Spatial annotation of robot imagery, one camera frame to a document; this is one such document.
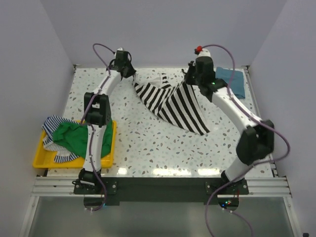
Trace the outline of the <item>yellow plastic tray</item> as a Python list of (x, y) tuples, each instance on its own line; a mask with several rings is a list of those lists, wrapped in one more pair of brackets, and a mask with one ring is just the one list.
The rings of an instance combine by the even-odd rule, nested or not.
[[(116, 131), (117, 131), (117, 122), (114, 120), (112, 123), (113, 136), (112, 136), (112, 145), (111, 152), (101, 158), (101, 167), (102, 168), (110, 168), (113, 165), (114, 161), (114, 152), (115, 152), (115, 139), (116, 139)], [(64, 163), (55, 163), (54, 158), (57, 155), (56, 151), (47, 151), (43, 147), (43, 138), (46, 136), (46, 133), (42, 131), (41, 137), (37, 146), (37, 150), (35, 153), (35, 157), (33, 159), (33, 167), (39, 169), (61, 169), (61, 168), (82, 168), (84, 159), (79, 157), (70, 162)]]

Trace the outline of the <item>blue white striped tank top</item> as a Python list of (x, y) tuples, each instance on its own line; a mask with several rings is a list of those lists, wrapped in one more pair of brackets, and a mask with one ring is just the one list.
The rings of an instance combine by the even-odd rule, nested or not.
[(72, 121), (67, 118), (52, 115), (48, 117), (46, 121), (44, 122), (44, 124), (42, 125), (42, 129), (46, 133), (45, 138), (43, 138), (43, 147), (47, 151), (57, 152), (57, 155), (54, 158), (55, 163), (70, 162), (78, 158), (78, 157), (75, 157), (75, 155), (69, 152), (66, 148), (60, 145), (57, 145), (56, 143), (53, 142), (53, 132), (57, 129), (59, 124), (63, 122), (72, 122), (72, 123), (79, 124), (76, 121)]

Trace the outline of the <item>black white striped tank top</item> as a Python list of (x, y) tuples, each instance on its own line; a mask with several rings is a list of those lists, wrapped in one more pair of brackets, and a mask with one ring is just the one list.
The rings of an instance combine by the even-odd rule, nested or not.
[(146, 80), (135, 74), (132, 85), (140, 101), (155, 116), (195, 134), (210, 132), (191, 85), (184, 81), (172, 85), (165, 73)]

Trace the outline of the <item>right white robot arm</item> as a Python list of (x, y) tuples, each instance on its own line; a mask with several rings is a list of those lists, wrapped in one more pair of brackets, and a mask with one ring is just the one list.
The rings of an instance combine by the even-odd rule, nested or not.
[(231, 194), (237, 189), (237, 182), (244, 178), (249, 168), (274, 150), (274, 133), (265, 128), (274, 128), (274, 124), (270, 120), (263, 121), (255, 116), (256, 121), (262, 123), (258, 124), (242, 112), (245, 110), (250, 113), (232, 90), (227, 88), (227, 83), (215, 77), (211, 56), (198, 56), (188, 65), (188, 71), (184, 76), (185, 82), (196, 85), (203, 96), (228, 116), (240, 133), (236, 147), (237, 157), (221, 174), (220, 189), (226, 194)]

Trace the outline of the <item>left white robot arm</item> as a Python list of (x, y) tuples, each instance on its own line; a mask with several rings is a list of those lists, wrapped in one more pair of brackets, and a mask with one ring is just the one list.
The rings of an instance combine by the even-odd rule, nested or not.
[(84, 95), (84, 124), (87, 125), (87, 148), (79, 182), (92, 194), (102, 189), (101, 151), (103, 137), (112, 120), (109, 96), (123, 78), (131, 77), (136, 70), (131, 65), (131, 54), (118, 48), (114, 59), (107, 67), (104, 79), (93, 90)]

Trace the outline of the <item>green tank top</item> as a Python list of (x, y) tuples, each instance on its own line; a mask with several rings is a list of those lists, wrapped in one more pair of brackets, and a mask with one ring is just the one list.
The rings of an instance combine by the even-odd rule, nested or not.
[[(102, 142), (101, 157), (107, 156), (111, 152), (113, 137), (112, 125), (107, 126)], [(72, 122), (59, 124), (53, 132), (53, 142), (66, 148), (75, 157), (85, 158), (88, 144), (88, 126), (79, 125)]]

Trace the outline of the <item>blue ribbed tank top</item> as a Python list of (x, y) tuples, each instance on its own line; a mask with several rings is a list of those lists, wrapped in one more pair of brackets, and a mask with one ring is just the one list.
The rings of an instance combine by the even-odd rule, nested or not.
[[(215, 75), (216, 78), (223, 79), (226, 83), (229, 83), (232, 73), (233, 70), (217, 67)], [(241, 71), (235, 71), (230, 88), (238, 99), (245, 99), (244, 77)]]

